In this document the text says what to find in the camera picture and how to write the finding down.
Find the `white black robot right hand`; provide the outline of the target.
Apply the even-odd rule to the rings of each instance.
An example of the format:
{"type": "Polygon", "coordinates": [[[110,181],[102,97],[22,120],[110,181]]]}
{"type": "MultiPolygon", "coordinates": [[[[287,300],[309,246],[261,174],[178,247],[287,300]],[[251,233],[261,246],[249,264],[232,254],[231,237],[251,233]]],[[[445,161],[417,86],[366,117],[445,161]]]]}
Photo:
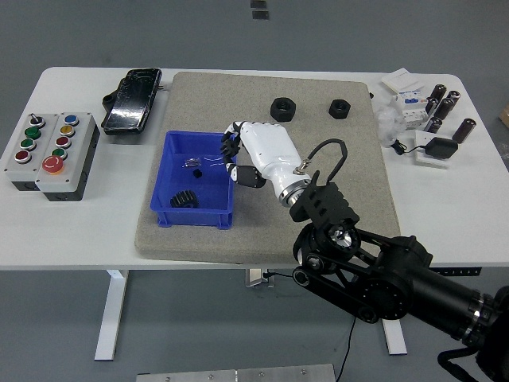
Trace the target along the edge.
{"type": "Polygon", "coordinates": [[[279,124],[234,122],[223,133],[220,153],[234,183],[262,188],[270,181],[276,197],[289,196],[310,181],[306,173],[295,172],[301,157],[279,124]]]}

